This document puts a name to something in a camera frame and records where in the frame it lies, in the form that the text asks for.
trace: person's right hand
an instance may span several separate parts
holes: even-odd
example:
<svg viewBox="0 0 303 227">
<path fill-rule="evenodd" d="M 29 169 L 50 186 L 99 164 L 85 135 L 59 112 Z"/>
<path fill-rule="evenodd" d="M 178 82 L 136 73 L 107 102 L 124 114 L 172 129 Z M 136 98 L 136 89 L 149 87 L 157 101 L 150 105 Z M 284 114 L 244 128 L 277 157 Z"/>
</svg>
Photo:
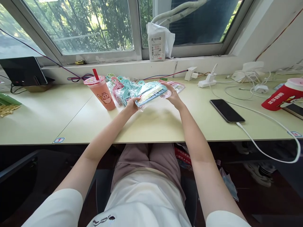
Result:
<svg viewBox="0 0 303 227">
<path fill-rule="evenodd" d="M 167 100 L 169 100 L 176 107 L 177 110 L 180 110 L 183 106 L 185 106 L 185 104 L 180 99 L 177 91 L 173 88 L 172 85 L 165 82 L 160 82 L 160 83 L 166 86 L 170 90 L 171 96 L 169 96 Z"/>
</svg>

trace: wooden skewers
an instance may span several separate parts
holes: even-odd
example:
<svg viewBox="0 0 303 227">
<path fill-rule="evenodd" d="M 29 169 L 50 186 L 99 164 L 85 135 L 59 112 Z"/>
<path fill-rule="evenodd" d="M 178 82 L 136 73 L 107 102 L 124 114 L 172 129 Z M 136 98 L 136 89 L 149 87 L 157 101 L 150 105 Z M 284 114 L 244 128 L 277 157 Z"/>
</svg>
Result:
<svg viewBox="0 0 303 227">
<path fill-rule="evenodd" d="M 2 105 L 0 106 L 0 117 L 4 117 L 8 114 L 12 114 L 14 110 L 18 109 L 20 106 L 18 105 L 9 105 L 5 106 Z"/>
</svg>

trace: window frame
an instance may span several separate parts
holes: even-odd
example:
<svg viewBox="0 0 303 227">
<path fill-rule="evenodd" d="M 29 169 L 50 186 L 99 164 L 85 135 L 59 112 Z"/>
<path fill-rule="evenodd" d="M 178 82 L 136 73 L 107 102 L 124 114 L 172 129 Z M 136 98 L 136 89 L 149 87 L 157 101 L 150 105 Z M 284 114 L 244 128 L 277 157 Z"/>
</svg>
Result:
<svg viewBox="0 0 303 227">
<path fill-rule="evenodd" d="M 227 48 L 232 45 L 232 40 L 235 37 L 237 30 L 239 29 L 242 21 L 244 20 L 248 10 L 250 9 L 254 0 L 244 0 L 240 6 L 235 19 L 231 23 L 227 35 L 222 43 L 211 44 L 193 44 L 193 45 L 180 45 L 174 46 L 172 49 L 172 57 L 200 57 L 210 55 L 224 55 L 227 54 Z M 142 59 L 149 60 L 149 49 L 142 49 Z"/>
<path fill-rule="evenodd" d="M 194 44 L 175 46 L 172 50 L 173 57 L 196 57 L 208 55 L 226 54 L 228 47 L 234 44 L 237 32 L 254 0 L 244 0 L 233 20 L 223 43 Z M 134 50 L 108 51 L 91 54 L 62 55 L 44 28 L 36 20 L 24 0 L 0 0 L 0 3 L 19 23 L 24 31 L 39 46 L 44 54 L 61 65 L 74 64 L 75 61 L 86 60 L 89 63 L 138 61 L 149 59 L 149 49 L 143 48 L 141 40 L 141 21 L 139 12 L 139 1 L 128 0 L 130 21 L 132 27 Z M 55 65 L 44 57 L 37 57 L 42 66 Z"/>
</svg>

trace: light green desk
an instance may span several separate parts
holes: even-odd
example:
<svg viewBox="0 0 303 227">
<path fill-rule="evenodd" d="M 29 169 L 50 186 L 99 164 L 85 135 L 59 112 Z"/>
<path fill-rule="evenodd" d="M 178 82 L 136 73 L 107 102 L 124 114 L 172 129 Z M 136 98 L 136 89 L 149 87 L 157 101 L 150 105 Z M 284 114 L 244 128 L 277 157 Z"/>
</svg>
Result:
<svg viewBox="0 0 303 227">
<path fill-rule="evenodd" d="M 226 81 L 224 77 L 217 80 Z M 236 125 L 228 124 L 210 104 L 217 99 L 209 88 L 199 88 L 199 80 L 185 81 L 186 89 L 179 95 L 196 120 L 208 141 L 244 141 L 247 135 Z M 273 88 L 280 82 L 268 82 Z M 216 95 L 228 101 L 265 113 L 289 130 L 303 134 L 303 120 L 279 110 L 268 111 L 261 107 L 265 98 L 254 96 L 252 101 L 241 101 L 224 92 L 226 86 L 237 82 L 212 86 Z M 236 97 L 250 96 L 249 91 L 228 89 Z M 0 145 L 52 144 L 56 138 L 64 138 L 58 144 L 90 143 L 91 140 L 117 116 L 123 107 L 107 111 L 90 89 L 83 84 L 58 85 L 46 92 L 12 95 L 22 102 L 21 108 L 13 114 L 0 118 Z M 255 140 L 285 140 L 292 137 L 275 122 L 257 113 L 232 106 L 245 120 L 245 129 Z M 157 99 L 143 112 L 137 112 L 125 125 L 115 143 L 182 142 L 184 134 L 178 111 L 168 100 Z"/>
<path fill-rule="evenodd" d="M 209 100 L 217 99 L 210 88 L 199 88 L 199 80 L 185 81 L 183 78 L 173 79 L 184 83 L 186 89 L 179 95 L 184 101 L 195 121 L 208 141 L 244 141 L 248 136 L 236 124 L 228 124 L 210 104 Z M 269 87 L 274 87 L 281 82 L 268 82 Z M 303 134 L 303 120 L 292 114 L 280 110 L 269 111 L 261 107 L 265 98 L 254 96 L 252 101 L 237 100 L 224 92 L 226 86 L 239 85 L 237 82 L 217 84 L 212 89 L 219 97 L 265 113 L 291 131 Z M 228 89 L 233 96 L 245 98 L 250 96 L 249 91 L 237 88 Z M 245 129 L 255 140 L 285 140 L 292 137 L 277 123 L 250 110 L 232 107 L 246 120 Z M 63 143 L 89 143 L 109 122 L 123 109 L 118 107 L 113 111 L 106 111 L 99 100 L 92 96 L 79 113 L 58 137 L 64 137 Z M 168 100 L 158 99 L 148 105 L 143 112 L 137 112 L 125 125 L 115 143 L 164 143 L 183 142 L 184 134 L 178 111 Z"/>
<path fill-rule="evenodd" d="M 58 85 L 45 92 L 6 94 L 22 106 L 0 118 L 0 145 L 52 144 L 92 96 L 82 84 Z"/>
</svg>

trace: red cup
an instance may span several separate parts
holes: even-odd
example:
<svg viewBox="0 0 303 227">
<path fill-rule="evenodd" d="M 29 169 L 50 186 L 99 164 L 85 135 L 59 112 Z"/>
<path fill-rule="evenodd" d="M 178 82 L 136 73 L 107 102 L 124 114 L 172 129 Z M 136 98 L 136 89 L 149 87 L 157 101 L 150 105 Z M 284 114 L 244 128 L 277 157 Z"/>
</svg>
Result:
<svg viewBox="0 0 303 227">
<path fill-rule="evenodd" d="M 303 78 L 291 78 L 261 105 L 267 110 L 277 111 L 303 99 Z"/>
</svg>

